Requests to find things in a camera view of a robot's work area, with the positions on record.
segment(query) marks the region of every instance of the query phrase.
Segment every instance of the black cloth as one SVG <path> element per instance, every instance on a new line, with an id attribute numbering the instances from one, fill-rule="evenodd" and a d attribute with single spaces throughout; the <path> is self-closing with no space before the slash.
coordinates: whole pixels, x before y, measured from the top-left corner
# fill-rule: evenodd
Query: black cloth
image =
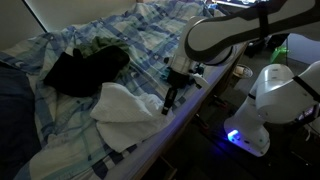
<path id="1" fill-rule="evenodd" d="M 13 179 L 40 150 L 28 78 L 0 63 L 0 179 Z"/>
<path id="2" fill-rule="evenodd" d="M 112 82 L 129 61 L 129 55 L 117 46 L 103 48 L 85 59 L 78 49 L 73 56 L 63 52 L 44 84 L 69 96 L 91 96 L 102 83 Z"/>

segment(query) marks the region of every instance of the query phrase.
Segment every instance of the wall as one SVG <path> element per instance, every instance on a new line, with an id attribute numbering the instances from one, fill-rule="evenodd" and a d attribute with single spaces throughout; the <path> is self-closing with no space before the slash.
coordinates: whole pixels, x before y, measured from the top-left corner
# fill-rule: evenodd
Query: wall
<path id="1" fill-rule="evenodd" d="M 320 60 L 320 42 L 313 41 L 298 34 L 288 37 L 288 57 L 306 64 Z"/>
<path id="2" fill-rule="evenodd" d="M 44 32 L 21 0 L 1 0 L 0 12 L 0 50 Z"/>
<path id="3" fill-rule="evenodd" d="M 136 0 L 25 0 L 47 31 L 120 14 Z"/>

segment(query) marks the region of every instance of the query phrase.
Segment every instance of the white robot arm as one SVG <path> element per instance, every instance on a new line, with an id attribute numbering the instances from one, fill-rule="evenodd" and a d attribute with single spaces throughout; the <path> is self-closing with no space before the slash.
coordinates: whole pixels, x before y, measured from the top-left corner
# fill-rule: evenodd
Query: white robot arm
<path id="1" fill-rule="evenodd" d="M 218 17 L 194 17 L 180 37 L 171 67 L 169 89 L 163 114 L 171 107 L 178 88 L 183 87 L 194 61 L 207 65 L 228 63 L 233 45 L 264 38 L 271 34 L 297 33 L 320 40 L 320 0 L 271 0 Z M 224 127 L 231 142 L 256 155 L 264 155 L 269 134 L 263 127 L 292 121 L 299 113 L 320 102 L 320 62 L 293 77 L 284 65 L 270 65 L 262 70 L 246 101 Z"/>

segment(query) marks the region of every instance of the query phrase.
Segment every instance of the blue plaid sheet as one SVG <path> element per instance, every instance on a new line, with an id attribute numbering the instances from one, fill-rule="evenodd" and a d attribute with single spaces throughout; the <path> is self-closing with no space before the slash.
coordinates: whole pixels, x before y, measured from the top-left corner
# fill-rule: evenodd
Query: blue plaid sheet
<path id="1" fill-rule="evenodd" d="M 100 137 L 89 114 L 99 93 L 75 98 L 45 86 L 43 79 L 60 54 L 90 43 L 95 37 L 115 38 L 129 45 L 129 72 L 117 80 L 134 95 L 156 94 L 164 99 L 168 84 L 161 80 L 165 57 L 173 55 L 179 35 L 192 16 L 211 16 L 201 1 L 137 3 L 123 15 L 101 18 L 60 32 L 45 33 L 0 52 L 0 61 L 36 78 L 35 122 L 42 150 L 18 173 L 16 179 L 70 179 L 91 170 L 104 178 L 112 167 L 137 145 L 114 152 Z M 174 108 L 186 99 L 184 91 Z"/>

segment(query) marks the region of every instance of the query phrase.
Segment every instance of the white towel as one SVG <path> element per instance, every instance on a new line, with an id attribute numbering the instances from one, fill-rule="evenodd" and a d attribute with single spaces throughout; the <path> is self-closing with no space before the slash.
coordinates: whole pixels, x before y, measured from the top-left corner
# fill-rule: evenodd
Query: white towel
<path id="1" fill-rule="evenodd" d="M 168 126 L 172 111 L 161 114 L 163 101 L 153 94 L 134 96 L 126 87 L 103 83 L 101 96 L 90 116 L 104 141 L 115 151 L 140 143 Z"/>

